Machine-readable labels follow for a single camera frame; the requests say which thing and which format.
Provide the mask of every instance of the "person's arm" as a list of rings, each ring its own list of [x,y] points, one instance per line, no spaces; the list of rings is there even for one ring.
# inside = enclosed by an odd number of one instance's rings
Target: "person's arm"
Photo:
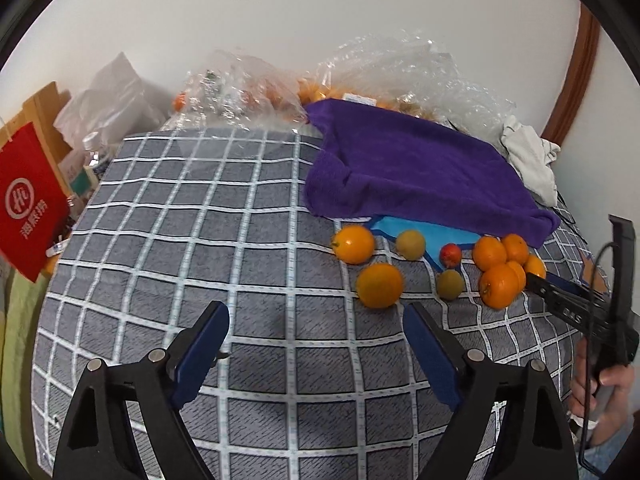
[[[593,430],[589,449],[584,453],[585,458],[601,471],[606,471],[613,459],[622,449],[631,430],[633,416],[629,409],[629,392],[634,384],[634,368],[629,366],[614,366],[601,371],[600,383],[603,386],[615,386],[607,407],[598,425]],[[577,416],[584,416],[584,385],[586,383],[586,340],[583,338],[576,346],[574,364],[574,380],[571,384],[571,397],[568,401],[569,410]],[[596,391],[597,383],[591,380],[591,391]],[[596,399],[590,395],[590,410],[596,407]],[[580,468],[580,480],[592,480],[596,477]]]

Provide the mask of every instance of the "blue denim sleeve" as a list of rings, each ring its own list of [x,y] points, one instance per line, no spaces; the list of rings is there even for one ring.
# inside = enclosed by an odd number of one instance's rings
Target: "blue denim sleeve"
[[[600,471],[605,472],[613,459],[618,455],[624,446],[634,427],[634,418],[630,416],[624,426],[618,430],[609,440],[599,446],[591,447],[584,452],[584,457]],[[596,475],[591,474],[585,468],[578,466],[580,480],[598,480]]]

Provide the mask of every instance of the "red paper bag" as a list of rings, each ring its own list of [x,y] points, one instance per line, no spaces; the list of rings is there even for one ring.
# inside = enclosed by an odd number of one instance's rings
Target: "red paper bag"
[[[69,209],[33,123],[0,150],[0,200],[0,251],[35,282]]]

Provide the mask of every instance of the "blue gripper pad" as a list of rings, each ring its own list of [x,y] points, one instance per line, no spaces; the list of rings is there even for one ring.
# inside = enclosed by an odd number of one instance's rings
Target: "blue gripper pad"
[[[229,310],[224,303],[218,303],[175,369],[175,389],[171,397],[174,408],[180,410],[196,398],[228,331]]]
[[[402,329],[437,399],[454,412],[462,402],[458,390],[458,372],[412,304],[404,306]]]

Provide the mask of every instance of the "small red apple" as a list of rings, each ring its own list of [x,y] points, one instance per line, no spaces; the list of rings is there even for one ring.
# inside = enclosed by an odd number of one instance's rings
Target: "small red apple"
[[[462,261],[462,251],[456,244],[447,244],[440,250],[440,262],[445,269],[454,269]]]

